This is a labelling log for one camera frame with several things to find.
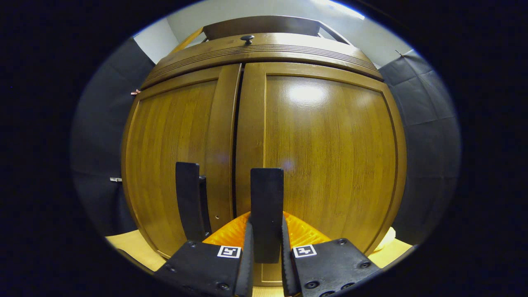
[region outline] black border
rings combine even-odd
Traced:
[[[184,4],[17,1],[3,8],[7,295],[179,295],[96,233],[71,181],[69,133],[83,87],[102,61]],[[390,27],[435,67],[454,98],[464,146],[457,191],[439,227],[354,295],[518,293],[519,272],[528,267],[521,254],[526,202],[516,174],[524,159],[508,157],[522,153],[526,95],[515,67],[526,53],[523,7],[418,0],[351,6]]]

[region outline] wooden surface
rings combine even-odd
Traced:
[[[152,271],[158,270],[166,260],[158,255],[145,241],[139,230],[107,236],[106,239],[115,247],[127,252],[132,258],[147,266]]]
[[[156,254],[139,230],[115,235],[108,236],[106,239],[115,247],[126,251],[130,256],[136,259],[138,262],[147,266],[149,269],[156,271],[166,260]],[[376,264],[378,267],[383,268],[389,265],[393,260],[397,259],[400,255],[405,253],[411,245],[406,244],[400,240],[393,240],[387,244],[382,250],[372,253],[369,259]],[[284,297],[282,293],[282,287],[253,287],[254,297]]]
[[[207,25],[203,32],[209,40],[233,35],[278,32],[317,36],[319,21],[294,16],[258,15]]]
[[[238,214],[250,210],[251,168],[262,167],[284,169],[284,211],[367,255],[398,212],[405,138],[382,82],[309,64],[246,64],[236,148]],[[280,285],[278,264],[256,269],[255,285]]]
[[[374,64],[358,48],[335,40],[291,33],[255,33],[251,45],[242,35],[194,45],[159,61],[142,90],[198,69],[240,62],[300,62],[321,64],[383,80]]]
[[[121,172],[133,218],[152,249],[173,255],[186,237],[175,163],[207,178],[212,231],[232,217],[232,148],[240,64],[183,75],[136,96],[125,126]]]
[[[203,27],[201,27],[200,29],[194,31],[191,35],[187,36],[186,39],[184,39],[180,44],[178,44],[174,50],[171,51],[171,53],[175,53],[179,50],[183,50],[185,49],[186,46],[188,46],[194,39],[196,39],[196,37],[198,37],[198,35],[202,34],[203,32]]]
[[[404,243],[401,240],[394,239],[383,249],[369,255],[369,259],[379,268],[384,268],[399,256],[405,253],[412,245]]]

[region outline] cabinet top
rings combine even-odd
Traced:
[[[259,15],[234,18],[203,27],[208,40],[255,34],[255,33],[293,33],[321,37],[320,29],[326,31],[336,41],[351,45],[350,42],[327,26],[325,23],[309,18],[284,15]]]
[[[171,53],[152,69],[141,88],[192,71],[249,62],[298,62],[356,72],[383,81],[377,68],[358,48],[335,40],[295,33],[254,33],[250,44],[243,35],[202,42]]]

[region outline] knob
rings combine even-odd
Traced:
[[[245,40],[246,41],[246,45],[250,45],[251,44],[251,40],[255,38],[255,36],[253,35],[245,35],[245,36],[242,36],[240,38],[240,40]]]

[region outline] wooden door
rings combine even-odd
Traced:
[[[284,211],[370,254],[398,211],[403,126],[388,87],[344,70],[246,64],[236,143],[237,215],[250,210],[250,169],[284,169]],[[280,285],[256,264],[255,285]]]
[[[240,64],[182,75],[136,96],[122,147],[129,208],[150,246],[165,257],[186,241],[176,200],[175,163],[200,165],[212,231],[232,213],[232,156]]]

